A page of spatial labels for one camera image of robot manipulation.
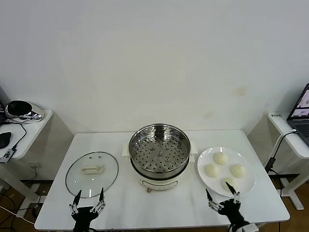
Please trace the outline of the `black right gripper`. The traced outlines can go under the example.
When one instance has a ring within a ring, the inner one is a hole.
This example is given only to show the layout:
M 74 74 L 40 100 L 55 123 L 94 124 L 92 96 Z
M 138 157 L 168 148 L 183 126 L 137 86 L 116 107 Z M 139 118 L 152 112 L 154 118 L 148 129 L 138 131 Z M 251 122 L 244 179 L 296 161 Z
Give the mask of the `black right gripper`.
M 244 217 L 239 212 L 241 203 L 240 203 L 240 192 L 236 192 L 234 187 L 226 182 L 228 189 L 233 194 L 233 199 L 223 202 L 215 202 L 211 197 L 210 193 L 206 189 L 208 206 L 214 211 L 218 212 L 220 215 L 227 216 L 232 226 L 245 226 L 249 223 L 244 219 Z

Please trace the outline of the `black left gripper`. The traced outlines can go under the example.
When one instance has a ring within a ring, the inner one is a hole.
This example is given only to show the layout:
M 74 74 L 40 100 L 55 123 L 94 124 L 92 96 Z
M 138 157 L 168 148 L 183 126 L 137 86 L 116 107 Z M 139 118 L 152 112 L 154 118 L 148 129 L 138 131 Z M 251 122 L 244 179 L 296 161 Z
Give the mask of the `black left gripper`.
M 90 230 L 91 221 L 95 220 L 106 206 L 104 201 L 104 188 L 101 189 L 99 200 L 93 207 L 88 206 L 78 208 L 81 193 L 82 191 L 79 190 L 78 194 L 74 197 L 73 203 L 69 204 L 71 217 L 75 221 L 73 228 L 74 232 L 88 232 Z

